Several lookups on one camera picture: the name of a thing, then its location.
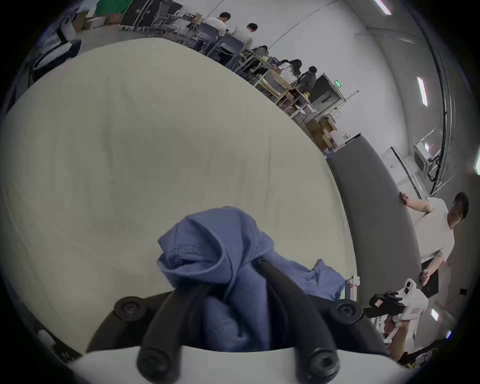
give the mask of white machine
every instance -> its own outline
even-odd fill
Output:
[[[405,281],[404,287],[395,293],[395,296],[399,299],[398,303],[405,306],[403,312],[392,316],[392,320],[395,323],[398,323],[403,320],[417,320],[420,318],[421,314],[427,309],[428,298],[423,294],[423,292],[417,288],[417,284],[412,279],[408,278]],[[375,306],[379,308],[383,304],[382,299],[377,299]],[[381,333],[384,333],[385,319],[387,315],[378,316],[372,319],[372,322],[375,328]],[[388,337],[385,338],[384,342],[389,344],[392,342],[393,336],[397,333],[398,328],[395,328]]]

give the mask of green backdrop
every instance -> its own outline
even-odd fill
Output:
[[[132,0],[100,0],[96,5],[94,16],[124,13],[131,2]]]

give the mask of man's hand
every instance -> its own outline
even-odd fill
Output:
[[[404,194],[403,192],[400,192],[400,200],[402,201],[402,203],[404,205],[408,205],[408,203],[409,203],[408,196],[406,194]]]
[[[424,269],[421,273],[421,284],[422,284],[422,287],[424,287],[425,285],[427,285],[428,283],[428,280],[430,279],[430,276],[432,275],[432,273],[428,270],[428,269]]]

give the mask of fluorescent light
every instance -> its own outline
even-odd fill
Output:
[[[475,172],[480,176],[480,149],[479,154],[477,155],[477,161],[475,161]]]
[[[435,321],[438,321],[438,313],[435,309],[432,308],[432,317],[435,319]]]
[[[385,7],[385,4],[383,4],[380,0],[373,0],[373,1],[375,1],[375,2],[378,4],[378,6],[379,6],[380,8],[382,8],[382,11],[383,11],[386,15],[391,15],[391,14],[392,14],[392,13],[388,10],[388,8]]]
[[[419,77],[417,77],[417,80],[419,81],[419,87],[420,87],[420,93],[421,93],[421,102],[425,104],[425,106],[428,106],[427,104],[427,93],[425,92],[425,85],[423,84],[423,80]]]

